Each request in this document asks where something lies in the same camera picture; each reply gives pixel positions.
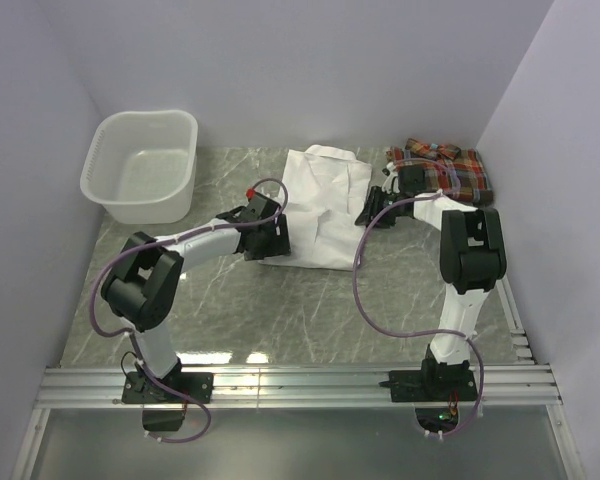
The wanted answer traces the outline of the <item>white long sleeve shirt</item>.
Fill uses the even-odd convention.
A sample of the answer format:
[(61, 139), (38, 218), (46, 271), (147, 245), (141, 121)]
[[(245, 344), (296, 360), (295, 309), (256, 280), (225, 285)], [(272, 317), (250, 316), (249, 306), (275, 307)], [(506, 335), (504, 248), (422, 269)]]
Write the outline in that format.
[(312, 145), (287, 154), (282, 183), (291, 253), (264, 259), (270, 266), (350, 271), (364, 228), (362, 212), (372, 176), (354, 152)]

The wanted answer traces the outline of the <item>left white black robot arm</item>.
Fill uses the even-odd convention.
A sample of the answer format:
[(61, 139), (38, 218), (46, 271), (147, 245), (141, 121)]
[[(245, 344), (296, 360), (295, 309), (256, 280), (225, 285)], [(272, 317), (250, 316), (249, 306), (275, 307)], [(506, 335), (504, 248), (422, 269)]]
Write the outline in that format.
[(248, 203), (206, 224), (164, 237), (133, 234), (100, 277), (101, 298), (121, 318), (146, 390), (159, 402), (181, 390), (182, 363), (167, 327), (180, 276), (210, 260), (241, 254), (259, 261), (291, 253), (285, 203), (251, 189)]

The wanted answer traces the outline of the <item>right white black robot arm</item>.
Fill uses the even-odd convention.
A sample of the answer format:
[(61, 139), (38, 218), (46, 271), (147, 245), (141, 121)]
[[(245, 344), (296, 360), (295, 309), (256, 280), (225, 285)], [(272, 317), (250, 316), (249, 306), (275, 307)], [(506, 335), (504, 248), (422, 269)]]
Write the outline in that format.
[(491, 207), (458, 201), (460, 182), (449, 169), (447, 188), (426, 184), (425, 160), (388, 164), (382, 186), (370, 189), (357, 224), (372, 229), (409, 216), (440, 233), (439, 270), (445, 299), (418, 370), (395, 370), (384, 386), (395, 402), (473, 401), (481, 397), (483, 370), (471, 371), (472, 341), (482, 306), (507, 268), (500, 216)]

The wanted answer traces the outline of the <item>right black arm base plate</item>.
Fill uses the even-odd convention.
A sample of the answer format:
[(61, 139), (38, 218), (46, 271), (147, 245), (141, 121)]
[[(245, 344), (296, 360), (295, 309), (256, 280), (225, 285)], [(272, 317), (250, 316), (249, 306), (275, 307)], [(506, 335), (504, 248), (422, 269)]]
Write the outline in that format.
[(475, 402), (479, 390), (471, 371), (439, 374), (424, 370), (392, 370), (381, 388), (389, 390), (392, 403), (435, 403), (434, 407), (416, 407), (415, 418), (425, 434), (444, 437), (460, 426), (460, 404)]

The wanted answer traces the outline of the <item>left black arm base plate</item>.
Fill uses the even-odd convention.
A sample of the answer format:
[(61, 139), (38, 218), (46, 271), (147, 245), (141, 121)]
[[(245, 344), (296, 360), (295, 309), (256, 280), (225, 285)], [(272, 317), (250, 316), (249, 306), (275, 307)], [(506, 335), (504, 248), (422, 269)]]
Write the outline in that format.
[[(126, 375), (120, 402), (142, 408), (142, 426), (148, 436), (164, 443), (186, 443), (201, 438), (211, 427), (207, 405), (213, 387), (211, 372), (176, 372), (156, 381), (144, 372), (131, 372)], [(181, 432), (193, 407), (204, 415), (200, 431), (189, 437), (173, 437)]]

